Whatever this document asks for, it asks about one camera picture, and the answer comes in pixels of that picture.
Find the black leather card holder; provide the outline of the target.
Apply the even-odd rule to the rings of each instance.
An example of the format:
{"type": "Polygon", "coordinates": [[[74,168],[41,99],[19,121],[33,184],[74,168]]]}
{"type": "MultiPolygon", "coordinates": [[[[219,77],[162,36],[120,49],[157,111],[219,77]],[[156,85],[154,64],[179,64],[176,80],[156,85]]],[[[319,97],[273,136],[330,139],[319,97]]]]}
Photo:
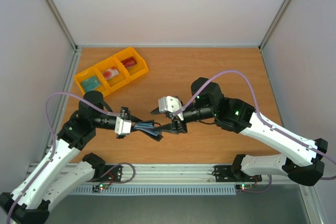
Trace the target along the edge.
{"type": "Polygon", "coordinates": [[[155,122],[154,120],[136,122],[132,127],[131,131],[140,131],[151,139],[159,142],[163,136],[160,131],[155,131],[154,128],[156,125],[160,126],[160,123],[155,122]]]}

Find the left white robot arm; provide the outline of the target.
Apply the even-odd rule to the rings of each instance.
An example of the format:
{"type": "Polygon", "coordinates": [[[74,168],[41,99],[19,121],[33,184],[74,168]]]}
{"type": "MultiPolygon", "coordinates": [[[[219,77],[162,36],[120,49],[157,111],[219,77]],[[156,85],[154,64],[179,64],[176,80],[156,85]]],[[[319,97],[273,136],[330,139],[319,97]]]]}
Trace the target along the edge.
{"type": "Polygon", "coordinates": [[[139,131],[160,141],[163,136],[155,131],[156,125],[154,120],[142,121],[132,116],[126,107],[114,113],[101,92],[87,92],[59,133],[51,132],[52,147],[34,171],[11,193],[1,193],[6,223],[45,223],[52,209],[80,184],[105,177],[109,185],[120,183],[112,169],[106,168],[105,160],[94,153],[85,155],[72,171],[58,178],[62,169],[96,136],[97,129],[112,130],[117,138],[139,131]]]}

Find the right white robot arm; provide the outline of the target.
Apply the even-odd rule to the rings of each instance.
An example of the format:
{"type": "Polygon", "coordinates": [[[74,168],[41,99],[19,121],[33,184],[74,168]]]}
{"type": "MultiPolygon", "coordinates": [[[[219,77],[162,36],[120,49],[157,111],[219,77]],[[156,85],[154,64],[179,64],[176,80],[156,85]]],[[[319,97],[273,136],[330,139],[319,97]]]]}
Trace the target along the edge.
{"type": "Polygon", "coordinates": [[[156,128],[158,132],[187,133],[187,124],[213,119],[222,130],[249,136],[279,152],[271,156],[236,155],[229,174],[237,182],[260,175],[287,176],[293,182],[313,186],[323,176],[322,155],[328,142],[322,138],[311,140],[290,132],[274,123],[256,107],[223,95],[220,86],[200,77],[191,85],[194,97],[182,112],[178,97],[165,96],[151,113],[165,114],[170,124],[156,128]]]}

